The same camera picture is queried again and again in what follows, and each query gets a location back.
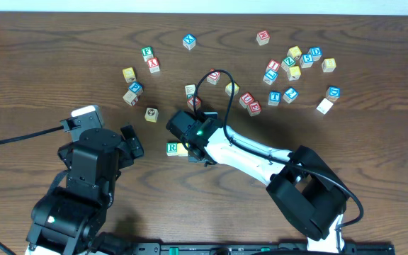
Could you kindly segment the yellow O block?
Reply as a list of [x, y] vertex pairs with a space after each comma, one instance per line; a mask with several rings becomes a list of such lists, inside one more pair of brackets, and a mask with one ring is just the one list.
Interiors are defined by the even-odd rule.
[[188, 150], [184, 147], [182, 143], [177, 144], [177, 154], [179, 157], [187, 157]]

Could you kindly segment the green R block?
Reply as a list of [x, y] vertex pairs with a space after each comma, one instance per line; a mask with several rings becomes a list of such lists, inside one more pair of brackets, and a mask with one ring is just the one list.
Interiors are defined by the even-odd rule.
[[166, 155], [168, 157], [178, 155], [178, 143], [177, 142], [168, 142], [166, 144]]

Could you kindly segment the blue T block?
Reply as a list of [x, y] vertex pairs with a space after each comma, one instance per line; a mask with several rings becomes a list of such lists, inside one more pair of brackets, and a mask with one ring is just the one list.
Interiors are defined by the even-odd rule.
[[278, 91], [271, 91], [268, 95], [268, 105], [277, 106], [281, 102], [281, 93]]

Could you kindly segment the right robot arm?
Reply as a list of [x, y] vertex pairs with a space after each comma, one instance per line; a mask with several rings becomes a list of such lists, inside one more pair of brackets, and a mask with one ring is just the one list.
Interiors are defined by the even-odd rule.
[[265, 185], [286, 220], [308, 239], [309, 251], [341, 253], [341, 221], [349, 192], [311, 149], [275, 149], [246, 138], [217, 118], [180, 110], [166, 124], [188, 155], [232, 166]]

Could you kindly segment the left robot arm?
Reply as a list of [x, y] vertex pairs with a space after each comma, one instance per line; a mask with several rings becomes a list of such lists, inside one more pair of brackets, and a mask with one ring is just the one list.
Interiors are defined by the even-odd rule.
[[103, 128], [95, 112], [61, 122], [72, 142], [60, 147], [66, 170], [34, 206], [27, 254], [80, 254], [90, 249], [115, 199], [115, 182], [144, 150], [133, 126]]

